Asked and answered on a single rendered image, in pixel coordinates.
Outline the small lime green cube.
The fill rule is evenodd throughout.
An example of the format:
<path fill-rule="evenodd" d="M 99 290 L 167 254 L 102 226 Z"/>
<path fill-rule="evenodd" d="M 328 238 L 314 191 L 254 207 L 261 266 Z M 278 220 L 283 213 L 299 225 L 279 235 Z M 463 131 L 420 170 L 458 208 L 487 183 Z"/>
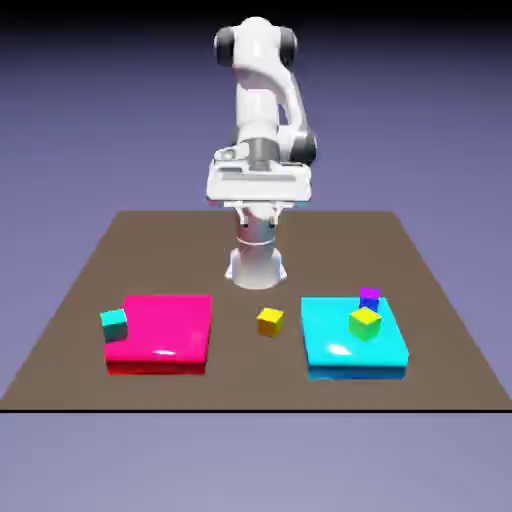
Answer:
<path fill-rule="evenodd" d="M 349 314 L 349 332 L 362 341 L 375 338 L 381 327 L 382 316 L 368 307 Z"/>

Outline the small yellow cube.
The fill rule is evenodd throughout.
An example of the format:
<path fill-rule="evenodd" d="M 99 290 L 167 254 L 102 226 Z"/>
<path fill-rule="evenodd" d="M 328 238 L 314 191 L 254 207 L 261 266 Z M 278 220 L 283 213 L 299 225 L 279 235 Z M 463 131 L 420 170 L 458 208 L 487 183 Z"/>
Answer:
<path fill-rule="evenodd" d="M 264 307 L 257 315 L 257 331 L 265 337 L 275 337 L 283 325 L 284 312 Z"/>

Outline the small purple cube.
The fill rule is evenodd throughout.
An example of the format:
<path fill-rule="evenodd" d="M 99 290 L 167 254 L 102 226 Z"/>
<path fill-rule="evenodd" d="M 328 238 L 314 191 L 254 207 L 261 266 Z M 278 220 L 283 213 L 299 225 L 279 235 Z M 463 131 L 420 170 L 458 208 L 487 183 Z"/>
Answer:
<path fill-rule="evenodd" d="M 379 288 L 361 288 L 359 308 L 367 308 L 374 312 L 378 312 L 380 302 Z"/>

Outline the small teal cube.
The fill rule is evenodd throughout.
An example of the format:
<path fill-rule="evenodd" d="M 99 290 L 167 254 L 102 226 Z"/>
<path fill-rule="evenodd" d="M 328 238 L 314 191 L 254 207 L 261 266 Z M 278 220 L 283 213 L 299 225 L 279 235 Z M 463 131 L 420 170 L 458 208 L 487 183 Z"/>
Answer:
<path fill-rule="evenodd" d="M 106 343 L 122 341 L 127 338 L 127 317 L 122 308 L 101 312 L 100 320 Z"/>

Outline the large pink box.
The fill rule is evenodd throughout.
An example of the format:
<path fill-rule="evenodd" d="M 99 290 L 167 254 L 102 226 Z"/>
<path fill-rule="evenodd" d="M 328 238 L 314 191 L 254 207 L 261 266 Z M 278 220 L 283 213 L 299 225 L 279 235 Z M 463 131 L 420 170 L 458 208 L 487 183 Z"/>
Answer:
<path fill-rule="evenodd" d="M 104 344 L 110 375 L 202 375 L 212 323 L 209 295 L 129 295 L 125 340 Z"/>

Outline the large cyan box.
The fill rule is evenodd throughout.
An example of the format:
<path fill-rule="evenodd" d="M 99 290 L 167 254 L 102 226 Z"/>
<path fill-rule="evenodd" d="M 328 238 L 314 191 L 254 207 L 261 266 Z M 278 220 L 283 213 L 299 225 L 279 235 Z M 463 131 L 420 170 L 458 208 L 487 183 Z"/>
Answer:
<path fill-rule="evenodd" d="M 385 297 L 378 335 L 362 341 L 349 332 L 349 314 L 359 309 L 358 297 L 303 297 L 301 326 L 308 377 L 320 379 L 402 379 L 409 351 Z"/>

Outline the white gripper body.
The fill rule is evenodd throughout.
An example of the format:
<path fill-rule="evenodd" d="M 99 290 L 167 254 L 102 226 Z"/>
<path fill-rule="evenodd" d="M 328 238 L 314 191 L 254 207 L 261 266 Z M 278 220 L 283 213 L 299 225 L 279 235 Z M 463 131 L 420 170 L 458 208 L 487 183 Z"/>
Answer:
<path fill-rule="evenodd" d="M 217 202 L 308 202 L 311 168 L 305 164 L 269 162 L 269 170 L 251 170 L 246 160 L 213 161 L 206 196 Z"/>

